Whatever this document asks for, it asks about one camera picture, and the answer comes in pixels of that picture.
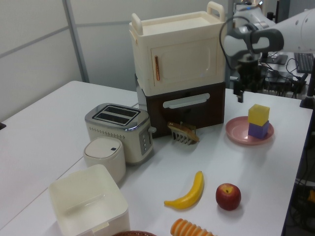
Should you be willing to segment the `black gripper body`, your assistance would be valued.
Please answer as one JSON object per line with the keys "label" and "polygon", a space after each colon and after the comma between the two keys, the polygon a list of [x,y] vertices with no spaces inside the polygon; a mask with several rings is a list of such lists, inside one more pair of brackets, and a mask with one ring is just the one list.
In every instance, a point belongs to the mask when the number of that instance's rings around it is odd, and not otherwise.
{"label": "black gripper body", "polygon": [[241,90],[258,92],[261,84],[261,70],[258,60],[238,61],[237,72],[240,77],[236,83],[241,84]]}

